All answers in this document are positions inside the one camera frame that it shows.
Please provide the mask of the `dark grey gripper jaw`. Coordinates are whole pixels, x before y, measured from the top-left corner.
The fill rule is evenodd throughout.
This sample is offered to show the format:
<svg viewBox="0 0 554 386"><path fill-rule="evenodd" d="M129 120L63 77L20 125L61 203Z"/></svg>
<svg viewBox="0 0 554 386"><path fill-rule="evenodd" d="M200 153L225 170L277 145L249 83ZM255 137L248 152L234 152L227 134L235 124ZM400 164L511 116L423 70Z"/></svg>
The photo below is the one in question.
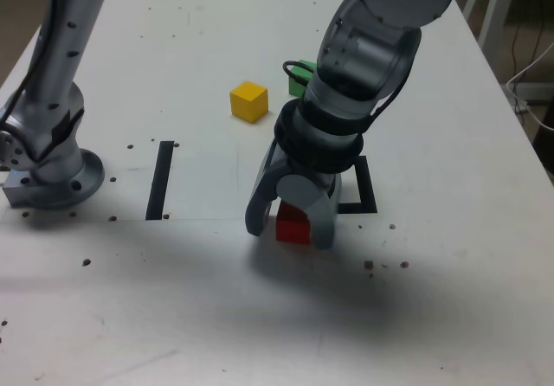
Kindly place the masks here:
<svg viewBox="0 0 554 386"><path fill-rule="evenodd" d="M263 233L271 204L277 197L277 183L286 174L286 154L282 150L268 150L246 208L245 224L251 235Z"/></svg>

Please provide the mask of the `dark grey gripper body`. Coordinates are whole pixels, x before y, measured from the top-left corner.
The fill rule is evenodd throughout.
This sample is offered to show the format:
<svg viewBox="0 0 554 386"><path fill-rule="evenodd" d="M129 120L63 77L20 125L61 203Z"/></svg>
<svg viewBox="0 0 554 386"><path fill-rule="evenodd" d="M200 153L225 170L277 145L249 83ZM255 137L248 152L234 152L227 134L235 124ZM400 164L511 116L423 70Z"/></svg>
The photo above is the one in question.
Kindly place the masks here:
<svg viewBox="0 0 554 386"><path fill-rule="evenodd" d="M320 173L287 157L287 174L277 183L277 195L292 205L314 205L320 200L338 203L340 174Z"/></svg>

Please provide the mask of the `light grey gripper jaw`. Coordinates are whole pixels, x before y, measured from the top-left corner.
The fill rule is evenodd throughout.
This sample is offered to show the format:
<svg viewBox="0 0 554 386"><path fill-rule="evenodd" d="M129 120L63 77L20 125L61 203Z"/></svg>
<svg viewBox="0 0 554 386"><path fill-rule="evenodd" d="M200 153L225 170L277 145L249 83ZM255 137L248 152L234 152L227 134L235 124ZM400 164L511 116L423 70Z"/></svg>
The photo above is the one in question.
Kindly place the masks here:
<svg viewBox="0 0 554 386"><path fill-rule="evenodd" d="M332 247L337 218L337 176L325 178L320 185L311 178L291 174L282 177L276 187L284 202L306 214L312 245L319 250Z"/></svg>

